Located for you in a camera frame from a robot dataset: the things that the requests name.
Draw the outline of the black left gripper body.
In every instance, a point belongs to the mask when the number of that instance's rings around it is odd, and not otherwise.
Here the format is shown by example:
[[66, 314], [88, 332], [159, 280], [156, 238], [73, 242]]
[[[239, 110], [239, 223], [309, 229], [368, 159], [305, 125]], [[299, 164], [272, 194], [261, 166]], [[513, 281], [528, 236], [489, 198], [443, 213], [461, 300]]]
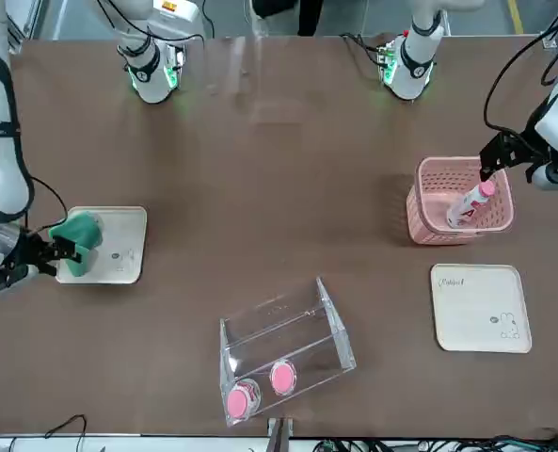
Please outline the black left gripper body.
[[527, 146], [530, 158], [530, 167], [525, 170], [527, 182], [551, 182], [549, 164], [551, 163], [551, 146], [533, 148]]

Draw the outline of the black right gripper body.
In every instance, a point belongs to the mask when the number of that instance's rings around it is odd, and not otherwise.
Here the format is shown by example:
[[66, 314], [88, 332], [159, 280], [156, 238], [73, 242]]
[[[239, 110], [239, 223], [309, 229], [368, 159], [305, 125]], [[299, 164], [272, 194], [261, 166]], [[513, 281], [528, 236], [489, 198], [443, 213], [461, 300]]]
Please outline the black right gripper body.
[[40, 248], [41, 236], [25, 228], [21, 228], [17, 244], [5, 258], [5, 268], [13, 269], [17, 266], [37, 266], [40, 258]]

